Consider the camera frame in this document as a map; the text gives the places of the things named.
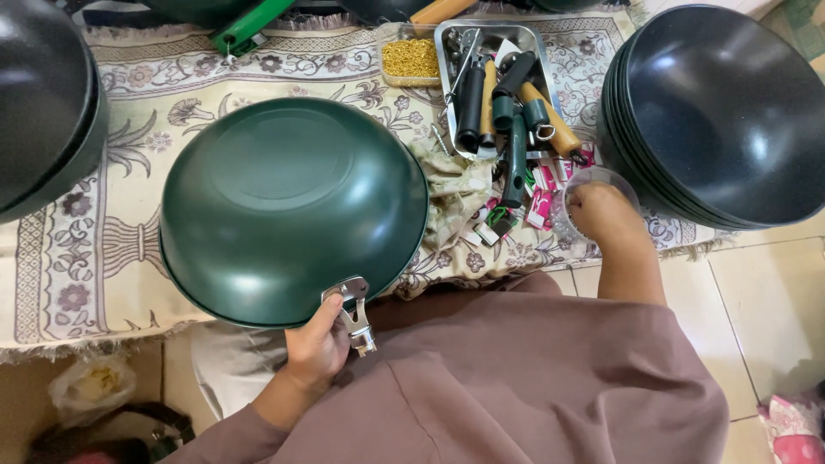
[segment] brown dress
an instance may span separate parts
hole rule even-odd
[[[672,311],[509,287],[374,306],[404,328],[291,433],[247,406],[162,463],[719,462],[728,406]]]

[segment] plastic bag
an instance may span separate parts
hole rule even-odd
[[[125,405],[134,395],[137,378],[116,355],[75,362],[49,384],[49,395],[64,427],[89,425]]]

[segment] wooden handle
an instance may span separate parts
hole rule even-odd
[[[439,24],[466,10],[478,0],[435,0],[410,17],[412,24]]]
[[[550,144],[563,158],[570,158],[571,151],[582,147],[582,141],[570,130],[562,117],[553,109],[553,105],[547,102],[545,96],[532,83],[523,83],[518,96],[524,103],[536,98],[541,98],[541,101],[544,102],[544,107],[547,108],[547,114],[550,116],[550,124],[556,128],[556,134],[550,139]]]
[[[496,87],[496,63],[488,59],[484,64],[484,90],[481,94],[481,124],[478,132],[481,135],[495,134],[493,129],[493,89]]]

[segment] floral patterned mat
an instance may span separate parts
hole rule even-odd
[[[528,21],[542,33],[563,115],[580,137],[593,140],[602,79],[634,30],[627,14],[500,18]],[[388,87],[374,34],[360,27],[268,31],[263,47],[231,65],[203,31],[115,32],[87,37],[111,102],[101,168],[42,211],[0,226],[5,353],[158,335],[210,319],[167,278],[158,250],[158,206],[172,162],[211,121],[261,100],[312,96],[366,111],[408,143],[427,138],[433,121],[446,128],[436,121],[441,91]],[[660,249],[715,237],[714,230],[654,214],[646,221]],[[480,286],[511,273],[593,259],[551,231],[518,225],[492,248],[463,240],[444,251],[422,246],[388,291],[412,298],[436,282]]]

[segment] stainless steel handle bracket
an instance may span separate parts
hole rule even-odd
[[[372,333],[370,322],[366,319],[364,302],[366,294],[370,290],[370,284],[361,276],[351,277],[335,286],[329,287],[321,294],[323,303],[333,293],[338,293],[344,297],[344,301],[356,300],[356,319],[353,320],[349,313],[341,308],[341,319],[346,324],[346,331],[350,335],[350,346],[357,352],[358,356],[364,357],[368,352],[378,351],[375,346],[375,335]]]

